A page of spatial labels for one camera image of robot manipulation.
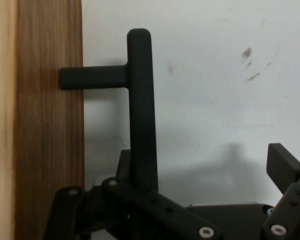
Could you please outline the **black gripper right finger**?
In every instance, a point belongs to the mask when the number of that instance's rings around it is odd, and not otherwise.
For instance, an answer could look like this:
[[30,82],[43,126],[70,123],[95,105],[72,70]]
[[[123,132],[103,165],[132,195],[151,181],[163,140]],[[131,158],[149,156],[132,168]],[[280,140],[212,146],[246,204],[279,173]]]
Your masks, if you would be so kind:
[[282,197],[262,224],[262,239],[300,240],[300,162],[282,144],[270,143],[266,172]]

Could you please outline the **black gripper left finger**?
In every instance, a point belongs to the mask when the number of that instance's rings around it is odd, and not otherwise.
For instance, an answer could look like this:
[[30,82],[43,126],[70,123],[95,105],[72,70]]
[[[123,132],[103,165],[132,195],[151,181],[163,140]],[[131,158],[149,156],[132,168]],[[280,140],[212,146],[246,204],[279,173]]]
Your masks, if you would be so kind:
[[221,240],[222,231],[154,190],[130,181],[131,152],[120,153],[115,177],[85,190],[60,189],[52,202],[46,240],[89,240],[106,230],[117,240]]

